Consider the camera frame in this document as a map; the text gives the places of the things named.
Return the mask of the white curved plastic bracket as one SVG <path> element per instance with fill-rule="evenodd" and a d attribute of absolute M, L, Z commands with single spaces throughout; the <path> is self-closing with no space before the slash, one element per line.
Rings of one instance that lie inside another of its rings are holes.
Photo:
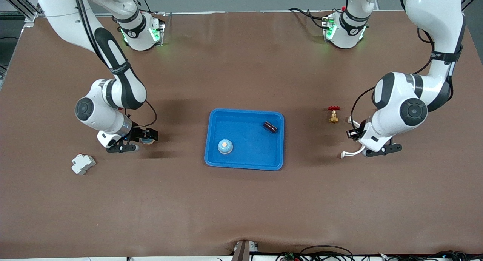
<path fill-rule="evenodd" d="M 353 124 L 355 126 L 355 128 L 357 128 L 357 129 L 359 129 L 359 127 L 360 127 L 360 123 L 354 121 L 352 119 L 352 116 L 349 116 L 347 118 L 347 123 Z M 366 146 L 361 145 L 360 149 L 358 151 L 354 151 L 354 152 L 342 151 L 340 153 L 340 158 L 342 159 L 342 158 L 349 157 L 349 156 L 356 156 L 358 154 L 361 154 L 362 151 L 364 151 L 364 149 L 366 149 Z"/>

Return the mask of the blue plastic tray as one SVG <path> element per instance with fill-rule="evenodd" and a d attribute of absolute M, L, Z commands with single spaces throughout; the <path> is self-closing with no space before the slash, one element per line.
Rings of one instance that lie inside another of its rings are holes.
<path fill-rule="evenodd" d="M 273 134 L 263 127 L 268 121 L 278 128 Z M 229 139 L 233 151 L 221 154 L 217 145 Z M 275 111 L 216 108 L 208 123 L 204 161 L 212 167 L 280 170 L 284 163 L 285 119 Z"/>

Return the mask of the white circuit breaker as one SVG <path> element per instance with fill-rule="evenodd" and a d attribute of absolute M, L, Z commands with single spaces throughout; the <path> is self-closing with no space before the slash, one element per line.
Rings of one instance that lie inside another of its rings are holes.
<path fill-rule="evenodd" d="M 96 165 L 95 159 L 86 154 L 78 154 L 71 163 L 71 169 L 77 175 L 84 175 L 88 169 Z"/>

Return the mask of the metal table edge rail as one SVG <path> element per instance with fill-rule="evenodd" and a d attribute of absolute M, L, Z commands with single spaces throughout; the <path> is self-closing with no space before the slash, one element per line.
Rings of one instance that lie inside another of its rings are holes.
<path fill-rule="evenodd" d="M 203 11 L 203 12 L 152 12 L 152 15 L 160 16 L 171 16 L 171 15 L 205 15 L 205 14 L 226 14 L 226 13 L 289 13 L 293 12 L 290 10 L 259 10 L 259 11 Z M 311 10 L 312 13 L 323 13 L 328 14 L 329 12 L 334 12 L 332 10 Z M 374 10 L 373 14 L 376 12 L 403 12 L 403 10 Z M 96 17 L 110 17 L 110 13 L 94 13 Z M 45 15 L 38 13 L 36 18 L 45 18 Z"/>

